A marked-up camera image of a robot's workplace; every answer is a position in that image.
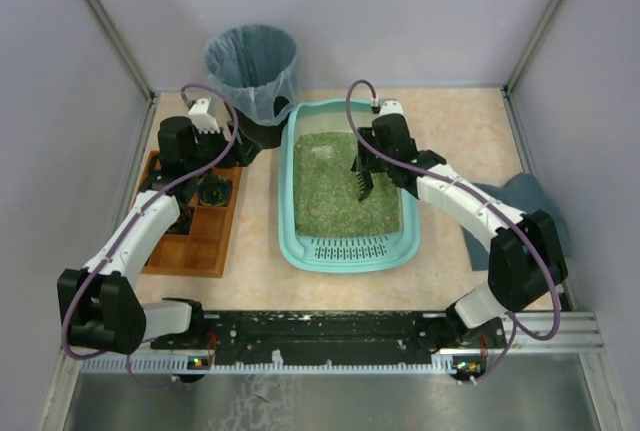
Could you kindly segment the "black litter scoop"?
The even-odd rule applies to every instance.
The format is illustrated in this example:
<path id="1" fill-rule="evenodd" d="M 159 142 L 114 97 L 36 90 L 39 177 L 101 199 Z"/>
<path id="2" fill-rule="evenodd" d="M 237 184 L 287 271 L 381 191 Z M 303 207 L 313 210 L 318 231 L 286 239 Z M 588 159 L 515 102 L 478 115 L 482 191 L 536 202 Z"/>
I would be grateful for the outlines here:
<path id="1" fill-rule="evenodd" d="M 356 173 L 356 180 L 359 189 L 358 201 L 362 202 L 369 197 L 374 189 L 374 182 L 371 173 L 368 171 L 358 171 Z"/>

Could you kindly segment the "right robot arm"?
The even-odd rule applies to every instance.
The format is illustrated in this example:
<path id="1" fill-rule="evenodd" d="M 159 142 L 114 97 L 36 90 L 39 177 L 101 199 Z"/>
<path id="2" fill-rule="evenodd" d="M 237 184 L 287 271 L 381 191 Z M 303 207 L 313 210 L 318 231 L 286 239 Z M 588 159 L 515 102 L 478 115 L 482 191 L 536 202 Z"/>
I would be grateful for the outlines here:
<path id="1" fill-rule="evenodd" d="M 353 170 L 365 186 L 384 173 L 414 198 L 453 218 L 487 251 L 486 281 L 445 311 L 445 329 L 463 341 L 487 322 L 518 313 L 545 294 L 561 309 L 556 290 L 568 270 L 554 219 L 527 213 L 491 197 L 459 175 L 446 159 L 418 149 L 401 114 L 380 114 L 354 126 L 358 151 Z"/>

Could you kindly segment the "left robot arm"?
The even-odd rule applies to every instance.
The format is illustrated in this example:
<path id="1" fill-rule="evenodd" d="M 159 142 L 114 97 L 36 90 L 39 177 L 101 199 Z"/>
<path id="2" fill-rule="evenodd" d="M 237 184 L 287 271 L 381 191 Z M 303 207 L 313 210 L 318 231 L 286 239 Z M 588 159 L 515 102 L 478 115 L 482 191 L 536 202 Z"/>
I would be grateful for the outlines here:
<path id="1" fill-rule="evenodd" d="M 196 302 L 165 298 L 141 304 L 134 287 L 161 238 L 188 208 L 199 177 L 234 166 L 233 153 L 241 144 L 238 122 L 230 121 L 229 129 L 226 136 L 214 119 L 205 126 L 185 116 L 162 121 L 159 150 L 131 210 L 93 258 L 58 278 L 61 341 L 69 357 L 130 355 L 146 341 L 195 326 Z M 81 348 L 86 354 L 79 354 Z"/>

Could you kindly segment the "teal litter box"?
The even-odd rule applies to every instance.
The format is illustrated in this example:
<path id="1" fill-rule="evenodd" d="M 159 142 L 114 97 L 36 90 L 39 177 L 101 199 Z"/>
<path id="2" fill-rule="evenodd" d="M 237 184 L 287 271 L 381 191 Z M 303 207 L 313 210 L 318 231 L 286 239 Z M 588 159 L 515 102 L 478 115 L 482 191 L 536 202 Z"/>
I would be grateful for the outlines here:
<path id="1" fill-rule="evenodd" d="M 385 174 L 361 198 L 352 171 L 358 142 L 352 124 L 373 115 L 365 100 L 302 103 L 290 114 L 280 147 L 278 233 L 293 266 L 355 274 L 402 266 L 420 244 L 417 201 Z"/>

